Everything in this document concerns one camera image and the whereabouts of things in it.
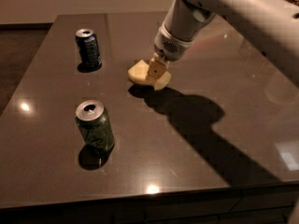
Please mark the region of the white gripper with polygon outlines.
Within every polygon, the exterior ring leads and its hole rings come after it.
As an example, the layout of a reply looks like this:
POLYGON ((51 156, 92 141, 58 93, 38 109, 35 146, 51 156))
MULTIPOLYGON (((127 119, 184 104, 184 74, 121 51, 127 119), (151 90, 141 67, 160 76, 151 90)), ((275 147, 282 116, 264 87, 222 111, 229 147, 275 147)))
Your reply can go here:
POLYGON ((186 50, 191 46, 191 42, 182 41, 172 36, 162 24, 154 38, 154 50, 161 57, 153 57, 149 62, 149 69, 146 80, 149 84, 157 82, 165 83, 170 79, 168 72, 168 62, 179 60, 186 50))

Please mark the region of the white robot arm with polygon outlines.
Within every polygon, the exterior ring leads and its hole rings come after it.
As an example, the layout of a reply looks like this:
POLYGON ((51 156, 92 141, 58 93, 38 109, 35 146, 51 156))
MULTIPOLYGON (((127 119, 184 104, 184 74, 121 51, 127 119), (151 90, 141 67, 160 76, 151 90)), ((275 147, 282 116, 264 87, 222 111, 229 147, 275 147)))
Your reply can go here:
POLYGON ((216 15, 299 83, 299 7, 284 0, 175 0, 155 37, 149 75, 160 78, 216 15))

